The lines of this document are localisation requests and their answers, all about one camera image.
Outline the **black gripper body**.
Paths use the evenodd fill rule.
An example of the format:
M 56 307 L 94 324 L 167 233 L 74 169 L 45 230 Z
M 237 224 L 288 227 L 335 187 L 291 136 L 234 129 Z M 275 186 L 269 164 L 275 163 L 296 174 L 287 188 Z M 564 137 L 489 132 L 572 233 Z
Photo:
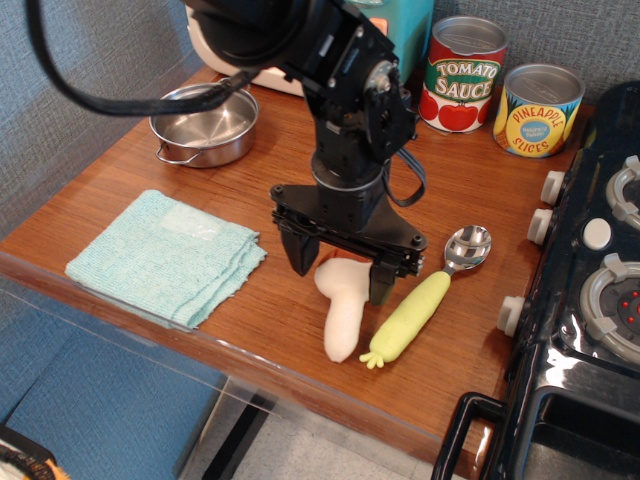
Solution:
M 343 185 L 336 178 L 314 185 L 275 185 L 270 191 L 273 221 L 279 231 L 288 226 L 315 236 L 320 244 L 391 264 L 395 277 L 416 276 L 427 240 L 391 206 L 388 172 L 384 167 L 365 182 Z

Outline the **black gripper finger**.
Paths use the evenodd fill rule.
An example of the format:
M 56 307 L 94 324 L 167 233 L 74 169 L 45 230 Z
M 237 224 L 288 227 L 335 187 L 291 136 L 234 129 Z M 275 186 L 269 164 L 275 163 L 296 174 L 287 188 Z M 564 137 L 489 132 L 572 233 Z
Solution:
M 384 305 L 395 286 L 395 268 L 388 263 L 374 263 L 371 266 L 369 301 L 373 306 Z
M 315 236 L 292 230 L 288 226 L 280 227 L 281 242 L 292 269 L 305 276 L 316 260 L 320 242 Z

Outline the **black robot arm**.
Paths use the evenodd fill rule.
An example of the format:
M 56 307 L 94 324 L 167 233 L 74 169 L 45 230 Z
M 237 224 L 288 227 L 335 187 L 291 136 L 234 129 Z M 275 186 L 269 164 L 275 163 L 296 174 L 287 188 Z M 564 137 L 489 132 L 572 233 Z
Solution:
M 420 271 L 425 236 L 397 213 L 391 162 L 424 169 L 407 150 L 416 114 L 393 43 L 344 1 L 193 1 L 208 47 L 248 73 L 275 67 L 300 82 L 315 125 L 310 185 L 271 189 L 283 247 L 305 275 L 321 243 L 372 261 L 369 299 Z

